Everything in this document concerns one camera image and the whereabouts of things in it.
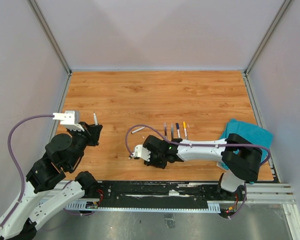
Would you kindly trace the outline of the white pen black end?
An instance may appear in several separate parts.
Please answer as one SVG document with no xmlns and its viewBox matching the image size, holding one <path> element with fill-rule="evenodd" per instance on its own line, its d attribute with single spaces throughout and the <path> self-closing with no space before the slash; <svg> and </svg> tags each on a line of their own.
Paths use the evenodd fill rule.
<svg viewBox="0 0 300 240">
<path fill-rule="evenodd" d="M 99 123 L 95 112 L 93 112 L 93 119 L 94 119 L 94 124 L 97 126 Z"/>
</svg>

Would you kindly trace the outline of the teal barrel gel pen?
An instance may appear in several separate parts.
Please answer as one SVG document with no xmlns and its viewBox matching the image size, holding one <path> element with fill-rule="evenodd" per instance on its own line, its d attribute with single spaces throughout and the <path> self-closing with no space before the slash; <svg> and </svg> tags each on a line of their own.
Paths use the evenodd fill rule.
<svg viewBox="0 0 300 240">
<path fill-rule="evenodd" d="M 170 125 L 170 135 L 171 135 L 171 140 L 173 140 L 174 139 L 174 124 L 173 123 L 171 123 L 171 125 Z"/>
</svg>

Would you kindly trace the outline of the dark purple pen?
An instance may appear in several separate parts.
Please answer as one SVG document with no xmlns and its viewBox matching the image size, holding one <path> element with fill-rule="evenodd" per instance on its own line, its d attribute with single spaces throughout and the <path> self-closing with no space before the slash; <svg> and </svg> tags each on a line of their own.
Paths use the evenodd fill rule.
<svg viewBox="0 0 300 240">
<path fill-rule="evenodd" d="M 168 129 L 167 129 L 167 123 L 163 123 L 163 130 L 164 130 L 164 138 L 168 139 Z"/>
</svg>

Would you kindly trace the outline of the white pen black tip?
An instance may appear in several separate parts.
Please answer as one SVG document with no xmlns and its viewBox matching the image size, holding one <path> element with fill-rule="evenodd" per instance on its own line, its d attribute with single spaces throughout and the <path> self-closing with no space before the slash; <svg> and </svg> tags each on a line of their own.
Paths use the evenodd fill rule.
<svg viewBox="0 0 300 240">
<path fill-rule="evenodd" d="M 176 131 L 177 131 L 177 137 L 181 138 L 181 132 L 180 132 L 180 125 L 176 122 L 175 123 Z"/>
</svg>

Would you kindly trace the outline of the white marker yellow end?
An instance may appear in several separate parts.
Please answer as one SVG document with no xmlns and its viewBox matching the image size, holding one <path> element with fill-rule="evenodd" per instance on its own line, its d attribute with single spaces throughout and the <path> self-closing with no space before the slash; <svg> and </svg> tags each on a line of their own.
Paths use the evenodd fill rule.
<svg viewBox="0 0 300 240">
<path fill-rule="evenodd" d="M 183 125 L 185 139 L 188 140 L 187 124 L 185 121 L 183 121 L 182 125 Z"/>
</svg>

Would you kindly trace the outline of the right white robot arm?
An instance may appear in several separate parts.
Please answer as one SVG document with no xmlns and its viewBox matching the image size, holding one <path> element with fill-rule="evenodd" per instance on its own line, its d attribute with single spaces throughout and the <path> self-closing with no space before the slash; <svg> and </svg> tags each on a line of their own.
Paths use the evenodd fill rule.
<svg viewBox="0 0 300 240">
<path fill-rule="evenodd" d="M 191 141 L 182 138 L 159 139 L 149 135 L 139 149 L 138 156 L 146 166 L 165 169 L 167 163 L 194 160 L 214 161 L 227 166 L 216 188 L 222 200 L 230 199 L 239 186 L 255 182 L 259 178 L 262 161 L 261 147 L 238 134 L 215 141 Z"/>
</svg>

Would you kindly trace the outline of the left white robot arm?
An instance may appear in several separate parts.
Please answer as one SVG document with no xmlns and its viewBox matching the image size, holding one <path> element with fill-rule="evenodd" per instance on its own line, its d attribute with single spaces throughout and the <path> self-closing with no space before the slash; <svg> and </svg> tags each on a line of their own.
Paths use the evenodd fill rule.
<svg viewBox="0 0 300 240">
<path fill-rule="evenodd" d="M 80 172 L 63 190 L 44 204 L 46 197 L 66 177 L 73 173 L 87 147 L 99 145 L 101 124 L 84 121 L 68 127 L 66 133 L 55 135 L 45 146 L 45 153 L 37 160 L 21 184 L 14 203 L 0 217 L 1 240 L 32 240 L 37 231 L 56 213 L 81 197 L 91 198 L 97 193 L 97 180 L 88 171 Z"/>
</svg>

